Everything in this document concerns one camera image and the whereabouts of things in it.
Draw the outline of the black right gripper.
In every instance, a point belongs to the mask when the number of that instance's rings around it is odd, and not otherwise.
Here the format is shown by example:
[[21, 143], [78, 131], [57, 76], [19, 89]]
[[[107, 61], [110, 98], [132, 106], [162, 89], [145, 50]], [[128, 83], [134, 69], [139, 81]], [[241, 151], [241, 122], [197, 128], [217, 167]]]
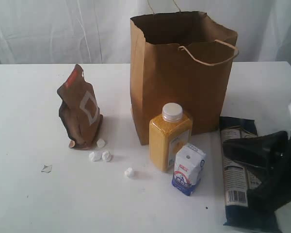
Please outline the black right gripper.
[[248, 206], [256, 211], [275, 211], [291, 202], [291, 136], [280, 131], [265, 136], [229, 139], [225, 157], [233, 162], [266, 168], [257, 175], [261, 184], [247, 191]]

